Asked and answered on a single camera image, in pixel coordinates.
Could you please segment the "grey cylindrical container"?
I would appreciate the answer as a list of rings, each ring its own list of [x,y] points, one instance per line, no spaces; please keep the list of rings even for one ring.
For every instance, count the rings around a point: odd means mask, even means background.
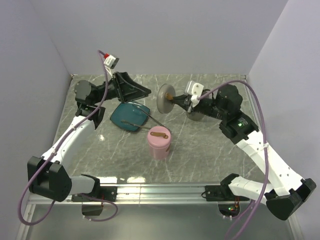
[[[205,115],[200,113],[200,112],[186,112],[186,116],[188,119],[192,120],[192,121],[195,121],[195,122],[198,122],[198,121],[201,121]]]

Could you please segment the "grey round lid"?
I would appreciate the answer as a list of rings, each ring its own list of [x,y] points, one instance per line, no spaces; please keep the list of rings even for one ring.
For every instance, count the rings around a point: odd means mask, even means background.
[[[174,87],[170,84],[163,84],[157,94],[156,105],[161,114],[168,114],[174,108],[172,98],[176,96]]]

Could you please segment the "teal square plate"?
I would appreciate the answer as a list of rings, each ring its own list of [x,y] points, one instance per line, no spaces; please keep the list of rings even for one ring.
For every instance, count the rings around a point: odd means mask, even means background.
[[[147,106],[136,101],[120,103],[109,119],[120,129],[134,133],[140,129],[134,125],[143,126],[148,121],[149,117],[143,111],[148,114],[151,112]]]

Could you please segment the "metal tongs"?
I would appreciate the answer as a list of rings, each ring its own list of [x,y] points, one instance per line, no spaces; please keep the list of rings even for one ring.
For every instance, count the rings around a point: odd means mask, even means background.
[[[121,127],[129,132],[137,132],[151,117],[150,109],[137,103],[126,103],[120,111]]]

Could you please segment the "pink round lid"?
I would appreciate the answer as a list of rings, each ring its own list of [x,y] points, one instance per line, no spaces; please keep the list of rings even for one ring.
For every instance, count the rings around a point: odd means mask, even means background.
[[[147,141],[153,147],[165,147],[171,142],[171,133],[166,127],[155,126],[149,130]]]

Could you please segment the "pink cylindrical container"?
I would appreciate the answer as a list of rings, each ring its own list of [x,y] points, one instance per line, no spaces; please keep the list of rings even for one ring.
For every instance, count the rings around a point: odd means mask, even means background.
[[[171,146],[171,141],[168,145],[163,146],[163,147],[154,147],[152,145],[149,145],[149,151],[150,151],[150,155],[155,159],[155,160],[163,160],[165,159],[169,153],[170,153],[170,146]]]

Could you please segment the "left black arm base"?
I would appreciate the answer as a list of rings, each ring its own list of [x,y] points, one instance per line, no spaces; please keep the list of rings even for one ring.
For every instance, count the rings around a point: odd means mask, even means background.
[[[117,186],[100,186],[97,193],[82,193],[71,196],[72,203],[81,204],[81,212],[86,217],[102,217],[107,215],[114,209],[110,203],[115,203],[117,199]]]

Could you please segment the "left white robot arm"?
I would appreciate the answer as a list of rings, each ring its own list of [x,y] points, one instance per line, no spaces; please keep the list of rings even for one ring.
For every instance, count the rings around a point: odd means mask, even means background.
[[[56,202],[80,194],[89,201],[100,198],[99,178],[85,174],[70,177],[66,169],[86,138],[102,122],[104,101],[132,102],[148,97],[152,91],[133,81],[127,72],[115,72],[111,80],[101,85],[80,80],[74,92],[77,111],[70,126],[48,151],[41,157],[31,157],[27,163],[29,191]]]

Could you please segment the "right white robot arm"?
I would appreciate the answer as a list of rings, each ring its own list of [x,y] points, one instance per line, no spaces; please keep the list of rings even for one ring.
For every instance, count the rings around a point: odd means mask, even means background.
[[[216,95],[194,83],[193,90],[176,96],[167,92],[164,98],[189,113],[199,113],[220,120],[219,129],[231,142],[246,153],[264,173],[263,183],[232,173],[220,183],[226,200],[244,197],[262,203],[278,219],[287,220],[311,195],[316,183],[303,178],[289,167],[269,145],[262,127],[241,111],[243,97],[235,85],[224,84]]]

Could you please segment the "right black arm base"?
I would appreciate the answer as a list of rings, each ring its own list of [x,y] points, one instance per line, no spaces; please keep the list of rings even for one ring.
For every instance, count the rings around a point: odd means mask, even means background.
[[[218,210],[225,218],[235,218],[240,214],[240,202],[249,201],[244,196],[234,195],[227,186],[206,185],[201,197],[207,202],[218,202]]]

